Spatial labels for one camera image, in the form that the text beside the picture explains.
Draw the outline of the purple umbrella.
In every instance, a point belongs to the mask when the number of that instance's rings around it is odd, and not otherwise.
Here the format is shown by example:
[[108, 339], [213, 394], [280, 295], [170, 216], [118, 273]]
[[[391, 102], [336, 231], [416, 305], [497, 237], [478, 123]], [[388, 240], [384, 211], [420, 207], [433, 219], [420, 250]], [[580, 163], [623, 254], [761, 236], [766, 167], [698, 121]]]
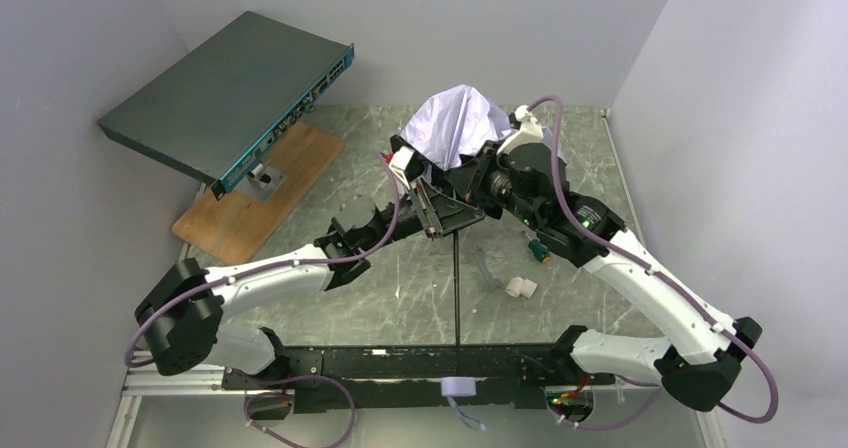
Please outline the purple umbrella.
[[[563, 125], [564, 107], [558, 97], [554, 126], [543, 127], [540, 144], [560, 155], [555, 128]], [[512, 128], [506, 112], [477, 88], [460, 84], [429, 97], [399, 135], [435, 168], [447, 170], [460, 166], [461, 155], [476, 155], [485, 142], [501, 143], [517, 128]]]

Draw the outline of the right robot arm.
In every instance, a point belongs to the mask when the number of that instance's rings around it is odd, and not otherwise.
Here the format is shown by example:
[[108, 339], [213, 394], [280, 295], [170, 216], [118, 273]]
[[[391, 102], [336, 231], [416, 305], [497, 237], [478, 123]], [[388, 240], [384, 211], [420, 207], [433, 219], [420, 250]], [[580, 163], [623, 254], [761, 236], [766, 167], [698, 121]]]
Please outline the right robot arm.
[[515, 216], [553, 255], [614, 288], [662, 334], [634, 338], [571, 325], [551, 349], [562, 376], [622, 375], [657, 383], [696, 411], [721, 406], [762, 334], [755, 320], [732, 318], [665, 273], [621, 217], [570, 190], [565, 162], [546, 145], [500, 154], [487, 144], [462, 160], [443, 178], [463, 201], [493, 218]]

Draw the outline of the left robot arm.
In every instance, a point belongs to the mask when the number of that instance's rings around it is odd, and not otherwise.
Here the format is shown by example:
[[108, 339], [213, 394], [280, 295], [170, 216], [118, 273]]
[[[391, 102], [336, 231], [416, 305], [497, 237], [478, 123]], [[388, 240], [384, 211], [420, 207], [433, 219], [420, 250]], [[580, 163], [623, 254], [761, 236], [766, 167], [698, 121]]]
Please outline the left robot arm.
[[290, 253], [241, 265], [203, 268], [175, 262], [135, 309], [132, 341], [144, 341], [147, 363], [175, 376], [204, 363], [247, 374], [279, 371], [285, 358], [268, 328], [231, 326], [232, 317], [287, 297], [323, 293], [352, 283], [370, 267], [368, 256], [417, 233], [452, 234], [482, 221], [483, 210], [424, 181], [396, 192], [384, 209], [368, 197], [348, 201], [327, 232]]

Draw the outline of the white pipe elbow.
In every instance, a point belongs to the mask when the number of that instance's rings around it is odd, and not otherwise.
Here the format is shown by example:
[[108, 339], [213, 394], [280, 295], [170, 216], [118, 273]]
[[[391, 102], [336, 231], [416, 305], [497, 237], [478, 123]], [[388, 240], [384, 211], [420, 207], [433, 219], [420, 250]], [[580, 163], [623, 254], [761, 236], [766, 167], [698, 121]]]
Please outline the white pipe elbow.
[[532, 298], [538, 285], [526, 278], [513, 277], [505, 286], [504, 291], [513, 298], [525, 297]]

